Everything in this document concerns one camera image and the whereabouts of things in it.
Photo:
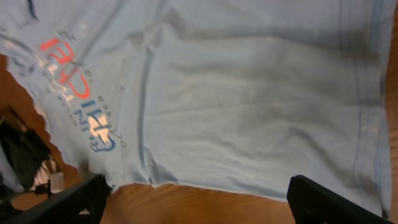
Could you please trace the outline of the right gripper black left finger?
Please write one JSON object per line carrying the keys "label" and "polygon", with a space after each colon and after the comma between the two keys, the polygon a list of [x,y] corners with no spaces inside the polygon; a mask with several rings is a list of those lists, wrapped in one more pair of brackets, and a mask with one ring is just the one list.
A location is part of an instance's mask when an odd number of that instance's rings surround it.
{"label": "right gripper black left finger", "polygon": [[99,223],[102,219],[111,188],[103,175],[95,174],[86,180],[53,194],[44,202],[5,218],[6,224],[25,223]]}

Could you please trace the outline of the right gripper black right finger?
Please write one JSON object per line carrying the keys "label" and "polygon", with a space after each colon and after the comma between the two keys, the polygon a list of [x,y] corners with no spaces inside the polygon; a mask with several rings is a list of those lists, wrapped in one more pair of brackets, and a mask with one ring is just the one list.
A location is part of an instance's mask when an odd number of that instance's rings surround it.
{"label": "right gripper black right finger", "polygon": [[290,179],[287,200],[296,224],[392,224],[303,175]]}

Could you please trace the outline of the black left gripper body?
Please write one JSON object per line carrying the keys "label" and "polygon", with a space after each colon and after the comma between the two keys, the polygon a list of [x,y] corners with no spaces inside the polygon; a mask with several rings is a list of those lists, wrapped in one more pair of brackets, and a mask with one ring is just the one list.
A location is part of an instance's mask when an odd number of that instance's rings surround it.
{"label": "black left gripper body", "polygon": [[64,174],[49,148],[13,111],[1,113],[1,209],[25,193],[52,196],[65,189]]}

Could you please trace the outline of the light blue printed t-shirt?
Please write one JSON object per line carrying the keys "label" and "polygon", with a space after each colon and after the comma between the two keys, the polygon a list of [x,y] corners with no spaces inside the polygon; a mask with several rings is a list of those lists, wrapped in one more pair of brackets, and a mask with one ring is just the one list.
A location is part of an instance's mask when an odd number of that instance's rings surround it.
{"label": "light blue printed t-shirt", "polygon": [[2,1],[1,53],[73,167],[389,213],[395,1]]}

